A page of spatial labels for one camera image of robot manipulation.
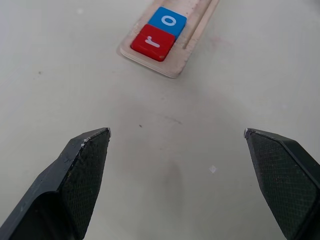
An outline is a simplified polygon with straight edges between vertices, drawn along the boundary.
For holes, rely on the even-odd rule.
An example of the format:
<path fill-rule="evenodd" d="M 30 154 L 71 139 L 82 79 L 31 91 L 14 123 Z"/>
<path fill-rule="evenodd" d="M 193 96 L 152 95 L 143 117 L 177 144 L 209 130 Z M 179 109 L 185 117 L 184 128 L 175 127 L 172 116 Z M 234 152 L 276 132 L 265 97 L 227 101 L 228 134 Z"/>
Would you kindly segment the blue letter tile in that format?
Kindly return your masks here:
<path fill-rule="evenodd" d="M 162 6 L 156 10 L 148 21 L 149 25 L 173 35 L 176 40 L 183 31 L 186 23 L 187 18 L 184 15 Z"/>

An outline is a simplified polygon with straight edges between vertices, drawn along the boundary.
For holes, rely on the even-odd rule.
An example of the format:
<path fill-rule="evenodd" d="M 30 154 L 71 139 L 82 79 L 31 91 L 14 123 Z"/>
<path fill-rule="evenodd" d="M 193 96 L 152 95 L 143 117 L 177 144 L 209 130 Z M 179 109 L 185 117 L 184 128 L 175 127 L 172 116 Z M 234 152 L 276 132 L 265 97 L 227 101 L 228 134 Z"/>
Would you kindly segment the red letter tile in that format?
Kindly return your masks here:
<path fill-rule="evenodd" d="M 153 60 L 163 62 L 175 43 L 175 36 L 153 25 L 146 24 L 130 47 Z"/>

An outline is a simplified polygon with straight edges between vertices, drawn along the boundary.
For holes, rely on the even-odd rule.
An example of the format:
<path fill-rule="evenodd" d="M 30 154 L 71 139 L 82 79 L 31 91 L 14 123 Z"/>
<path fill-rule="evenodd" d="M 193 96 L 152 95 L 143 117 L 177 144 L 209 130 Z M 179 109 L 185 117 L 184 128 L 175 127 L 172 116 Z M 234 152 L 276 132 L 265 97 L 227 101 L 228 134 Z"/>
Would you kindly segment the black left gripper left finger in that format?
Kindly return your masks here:
<path fill-rule="evenodd" d="M 72 138 L 0 226 L 0 240 L 83 240 L 100 192 L 109 128 Z"/>

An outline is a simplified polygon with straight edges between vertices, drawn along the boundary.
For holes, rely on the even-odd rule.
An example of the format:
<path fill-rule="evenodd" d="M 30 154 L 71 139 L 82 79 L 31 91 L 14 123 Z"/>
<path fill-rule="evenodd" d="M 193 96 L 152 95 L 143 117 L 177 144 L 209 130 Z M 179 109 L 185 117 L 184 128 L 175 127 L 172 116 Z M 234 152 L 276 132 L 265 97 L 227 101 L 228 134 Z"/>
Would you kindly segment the wooden tile rack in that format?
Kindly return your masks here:
<path fill-rule="evenodd" d="M 184 69 L 209 19 L 220 0 L 153 0 L 132 30 L 119 45 L 126 58 L 169 78 L 176 78 Z M 159 7 L 167 8 L 187 18 L 184 29 L 175 40 L 164 61 L 156 61 L 131 48 L 131 43 Z"/>

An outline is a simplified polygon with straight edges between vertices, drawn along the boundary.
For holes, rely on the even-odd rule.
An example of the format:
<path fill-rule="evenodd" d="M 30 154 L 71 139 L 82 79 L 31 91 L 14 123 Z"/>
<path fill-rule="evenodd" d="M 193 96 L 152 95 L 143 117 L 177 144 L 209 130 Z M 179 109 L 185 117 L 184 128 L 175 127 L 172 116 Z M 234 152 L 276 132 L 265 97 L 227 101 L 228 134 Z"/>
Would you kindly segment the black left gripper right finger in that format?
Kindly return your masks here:
<path fill-rule="evenodd" d="M 320 240 L 320 164 L 295 140 L 244 131 L 260 191 L 286 240 Z"/>

